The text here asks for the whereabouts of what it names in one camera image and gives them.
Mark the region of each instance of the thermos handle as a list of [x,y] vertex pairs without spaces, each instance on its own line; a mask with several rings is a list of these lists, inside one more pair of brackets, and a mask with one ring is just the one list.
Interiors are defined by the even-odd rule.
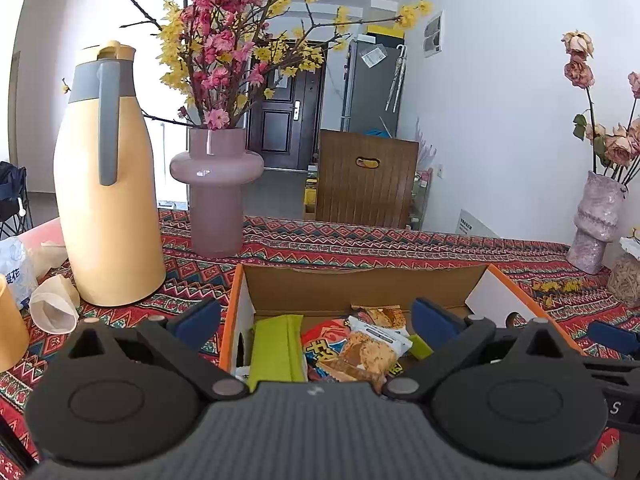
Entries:
[[98,67],[98,172],[102,186],[118,178],[118,124],[120,122],[120,63]]

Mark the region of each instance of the camping chair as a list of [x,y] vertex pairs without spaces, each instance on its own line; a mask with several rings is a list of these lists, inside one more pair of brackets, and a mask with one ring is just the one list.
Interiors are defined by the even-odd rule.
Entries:
[[32,227],[27,170],[0,161],[0,237],[17,236]]

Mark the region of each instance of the screw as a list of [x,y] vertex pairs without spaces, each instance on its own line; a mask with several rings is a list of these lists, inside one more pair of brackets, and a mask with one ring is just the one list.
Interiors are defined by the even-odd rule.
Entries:
[[408,377],[397,377],[386,385],[387,391],[396,395],[413,394],[418,391],[418,388],[420,388],[420,384]]
[[244,383],[237,379],[222,379],[213,384],[213,392],[223,397],[233,397],[241,394],[244,390]]

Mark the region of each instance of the table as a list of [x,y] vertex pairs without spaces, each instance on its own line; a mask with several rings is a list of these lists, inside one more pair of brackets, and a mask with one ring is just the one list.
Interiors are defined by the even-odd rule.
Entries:
[[[83,302],[81,317],[100,317],[112,326],[129,327],[151,314],[180,314],[205,298],[216,298],[226,306],[238,262],[364,269],[492,263],[534,298],[588,354],[620,357],[586,337],[593,319],[640,330],[640,318],[607,292],[609,269],[596,276],[584,274],[567,262],[564,256],[568,247],[563,244],[245,217],[241,253],[233,258],[208,260],[190,251],[187,212],[160,210],[159,215],[167,270],[162,287],[149,298],[124,308],[99,308]],[[52,232],[49,228],[46,239],[54,236]],[[51,274],[72,276],[68,262]],[[203,357],[212,362],[218,359],[225,309],[222,317],[218,333],[202,349]],[[31,389],[66,336],[43,333],[26,312],[24,320],[31,335],[30,347],[23,361],[0,374],[0,413],[29,451],[35,453],[22,411]],[[607,430],[594,455],[601,455],[617,438],[617,431]],[[17,467],[0,455],[0,477],[19,476]]]

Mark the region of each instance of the green leaf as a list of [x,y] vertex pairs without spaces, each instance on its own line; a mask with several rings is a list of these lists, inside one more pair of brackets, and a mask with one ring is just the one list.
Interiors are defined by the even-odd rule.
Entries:
[[604,145],[604,139],[601,136],[597,136],[593,139],[593,151],[596,152],[597,156],[603,157],[604,152],[606,152],[606,148]]
[[584,126],[576,124],[574,128],[574,135],[580,140],[584,140]]
[[587,125],[587,119],[584,118],[584,115],[577,114],[574,117],[574,124],[580,124],[580,126],[586,126]]

